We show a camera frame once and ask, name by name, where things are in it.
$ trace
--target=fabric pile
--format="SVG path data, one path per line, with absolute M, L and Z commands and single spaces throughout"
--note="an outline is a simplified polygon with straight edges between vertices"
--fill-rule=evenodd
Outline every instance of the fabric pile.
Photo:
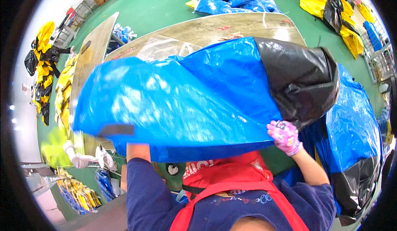
M 364 44 L 350 18 L 353 8 L 346 0 L 300 0 L 300 7 L 321 18 L 324 24 L 339 34 L 354 58 L 364 51 Z
M 191 0 L 187 6 L 197 13 L 214 15 L 242 12 L 282 13 L 274 0 Z
M 78 58 L 79 55 L 75 52 L 69 55 L 66 66 L 62 70 L 55 87 L 55 122 L 58 124 L 59 129 L 66 129 L 69 136 L 69 100 Z
M 339 64 L 340 93 L 319 121 L 300 132 L 308 153 L 319 157 L 334 189 L 343 226 L 370 203 L 382 164 L 380 128 L 364 88 Z
M 33 49 L 25 58 L 25 67 L 28 73 L 33 76 L 37 71 L 35 97 L 32 101 L 37 106 L 37 113 L 42 114 L 42 121 L 46 126 L 48 126 L 50 116 L 49 100 L 53 75 L 59 76 L 59 71 L 56 68 L 58 61 L 54 61 L 54 57 L 57 56 L 53 55 L 55 51 L 51 49 L 52 45 L 48 43 L 53 31 L 53 21 L 44 24 L 36 36 L 36 44 L 32 44 Z
M 224 158 L 273 145 L 271 120 L 300 129 L 315 122 L 335 103 L 338 85 L 327 49 L 244 37 L 185 57 L 98 65 L 81 90 L 73 130 L 112 140 L 120 155 L 127 142 L 149 143 L 155 162 Z

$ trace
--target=folded tarp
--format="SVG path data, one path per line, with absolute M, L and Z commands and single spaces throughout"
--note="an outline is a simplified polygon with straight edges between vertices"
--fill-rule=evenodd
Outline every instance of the folded tarp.
M 73 129 L 111 139 L 122 155 L 128 142 L 149 143 L 158 162 L 230 157 L 273 144 L 271 120 L 302 128 L 320 118 L 338 94 L 335 75 L 323 49 L 253 37 L 183 58 L 113 60 L 84 84 Z
M 316 149 L 345 226 L 354 223 L 371 200 L 382 151 L 379 126 L 364 88 L 340 64 L 339 71 L 337 102 L 299 137 L 312 157 Z

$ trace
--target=gloved hand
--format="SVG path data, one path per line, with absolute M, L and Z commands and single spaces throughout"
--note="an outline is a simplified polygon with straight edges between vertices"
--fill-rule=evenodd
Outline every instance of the gloved hand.
M 297 154 L 303 147 L 298 139 L 296 127 L 285 120 L 274 121 L 267 124 L 268 134 L 274 139 L 274 144 L 288 156 Z

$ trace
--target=green floor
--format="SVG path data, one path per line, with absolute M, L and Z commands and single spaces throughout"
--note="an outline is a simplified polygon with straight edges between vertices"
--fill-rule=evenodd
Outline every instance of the green floor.
M 193 10 L 185 6 L 187 1 L 189 0 L 109 0 L 87 17 L 87 21 L 81 27 L 77 37 L 72 41 L 70 46 L 74 45 L 75 51 L 79 52 L 87 34 L 117 11 L 120 12 L 120 15 L 116 22 L 122 26 L 130 26 L 134 33 L 138 34 L 138 37 L 178 22 L 201 17 L 201 15 L 192 13 Z M 295 23 L 308 47 L 316 47 L 321 40 L 320 46 L 330 49 L 334 58 L 350 71 L 355 81 L 364 86 L 374 108 L 375 115 L 378 116 L 383 108 L 383 100 L 378 95 L 378 85 L 373 85 L 371 82 L 364 59 L 359 57 L 355 60 L 342 39 L 329 30 L 321 21 L 316 20 L 314 16 L 302 10 L 299 7 L 299 0 L 275 0 L 275 2 L 279 9 Z M 60 71 L 64 68 L 66 59 L 67 55 L 61 55 L 57 65 Z M 39 145 L 42 141 L 46 141 L 48 133 L 57 127 L 54 121 L 54 100 L 55 87 L 53 87 L 50 97 L 49 126 L 45 126 L 41 121 L 37 122 Z M 99 192 L 99 188 L 94 181 L 94 172 L 94 168 L 73 168 L 69 170 L 69 173 L 79 179 L 83 184 Z M 62 212 L 67 220 L 76 217 L 70 211 L 62 210 Z

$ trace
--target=clear plastic bag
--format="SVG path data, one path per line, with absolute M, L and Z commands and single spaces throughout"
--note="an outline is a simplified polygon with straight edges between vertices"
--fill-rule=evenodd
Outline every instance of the clear plastic bag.
M 137 57 L 143 61 L 154 61 L 169 56 L 187 56 L 202 47 L 162 35 L 153 35 L 142 47 Z

